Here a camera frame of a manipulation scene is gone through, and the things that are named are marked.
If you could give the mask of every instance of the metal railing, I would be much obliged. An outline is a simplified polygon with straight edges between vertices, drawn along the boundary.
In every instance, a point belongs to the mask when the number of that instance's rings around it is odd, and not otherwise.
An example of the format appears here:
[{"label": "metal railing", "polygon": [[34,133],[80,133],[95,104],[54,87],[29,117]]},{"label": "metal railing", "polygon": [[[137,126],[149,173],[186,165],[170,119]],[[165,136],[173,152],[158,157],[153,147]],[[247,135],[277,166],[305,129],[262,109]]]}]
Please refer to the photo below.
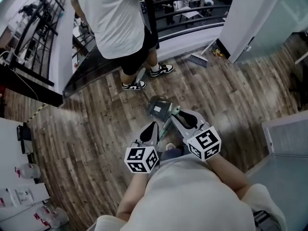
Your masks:
[{"label": "metal railing", "polygon": [[[37,6],[14,49],[10,69],[18,68],[33,78],[54,86],[49,80],[51,49],[54,35],[58,35],[56,27],[60,14],[64,11],[64,3],[65,0],[43,0]],[[27,66],[20,63],[21,53],[25,53],[23,60]]]},{"label": "metal railing", "polygon": [[218,27],[218,26],[222,26],[223,23],[215,23],[215,24],[209,24],[209,25],[204,25],[204,26],[199,26],[196,28],[191,28],[190,30],[182,30],[179,31],[177,33],[172,33],[170,35],[164,36],[159,38],[158,37],[158,32],[162,32],[162,31],[166,31],[168,29],[172,29],[175,27],[179,27],[179,26],[188,26],[189,24],[193,24],[193,23],[197,23],[197,22],[203,22],[203,21],[210,21],[210,20],[215,20],[215,19],[222,19],[222,18],[226,18],[227,15],[226,14],[221,14],[221,15],[216,15],[216,16],[202,16],[201,18],[197,18],[197,19],[190,19],[187,21],[183,21],[183,22],[179,22],[179,23],[174,23],[172,25],[167,25],[164,27],[160,27],[157,28],[157,23],[156,21],[167,18],[169,16],[175,16],[175,15],[183,15],[185,13],[188,12],[194,12],[194,11],[208,11],[208,10],[215,10],[215,9],[229,9],[231,7],[231,5],[212,5],[212,6],[202,6],[202,7],[196,7],[196,8],[190,8],[190,9],[186,9],[186,10],[178,10],[178,11],[174,11],[171,13],[166,13],[164,15],[161,16],[156,16],[155,11],[157,10],[158,6],[161,6],[162,4],[170,4],[171,2],[175,2],[175,1],[179,1],[179,0],[158,0],[158,1],[152,1],[152,0],[145,0],[146,6],[147,6],[147,13],[148,13],[148,19],[149,19],[149,23],[150,23],[150,29],[151,32],[153,34],[153,36],[155,37],[155,39],[157,40],[157,48],[159,49],[159,43],[167,40],[167,39],[172,39],[187,33],[191,33],[191,32],[196,32],[196,31],[200,31],[200,30],[204,30],[204,29],[209,29],[209,28],[214,28],[214,27]]}]

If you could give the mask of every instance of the wooden floor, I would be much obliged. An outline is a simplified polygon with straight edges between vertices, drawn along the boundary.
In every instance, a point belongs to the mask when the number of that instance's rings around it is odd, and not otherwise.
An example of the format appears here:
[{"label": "wooden floor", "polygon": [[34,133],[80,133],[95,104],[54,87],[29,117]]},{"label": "wooden floor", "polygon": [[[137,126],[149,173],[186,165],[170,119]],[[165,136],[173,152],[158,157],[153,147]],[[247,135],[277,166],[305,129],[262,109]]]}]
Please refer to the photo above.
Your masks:
[{"label": "wooden floor", "polygon": [[[214,58],[208,68],[187,61],[188,55],[167,61],[172,74],[148,78],[145,92],[166,95],[182,108],[200,112],[218,130],[223,155],[247,171],[267,155],[263,121],[297,112],[290,95],[289,74],[300,72],[294,60],[307,51],[292,36],[271,57],[246,64]],[[25,121],[40,102],[7,91],[6,117]],[[131,174],[123,162],[133,133],[153,119],[140,92],[123,91],[119,72],[89,84],[60,108],[48,106],[30,123],[35,160],[55,205],[70,216],[70,225],[84,231],[99,215],[114,214]],[[181,144],[171,129],[161,142]]]}]

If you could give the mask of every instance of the white t-shirt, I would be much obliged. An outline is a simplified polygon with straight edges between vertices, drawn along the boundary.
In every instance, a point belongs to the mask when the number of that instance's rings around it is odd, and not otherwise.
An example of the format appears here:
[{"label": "white t-shirt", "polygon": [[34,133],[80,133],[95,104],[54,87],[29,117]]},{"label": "white t-shirt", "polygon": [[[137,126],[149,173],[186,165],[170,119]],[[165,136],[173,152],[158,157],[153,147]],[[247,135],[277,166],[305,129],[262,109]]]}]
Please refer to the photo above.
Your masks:
[{"label": "white t-shirt", "polygon": [[142,48],[144,24],[139,0],[78,0],[107,59],[128,56]]},{"label": "white t-shirt", "polygon": [[151,177],[128,222],[101,216],[95,231],[254,231],[253,211],[282,211],[267,188],[253,185],[240,201],[206,164],[193,155],[170,160]]}]

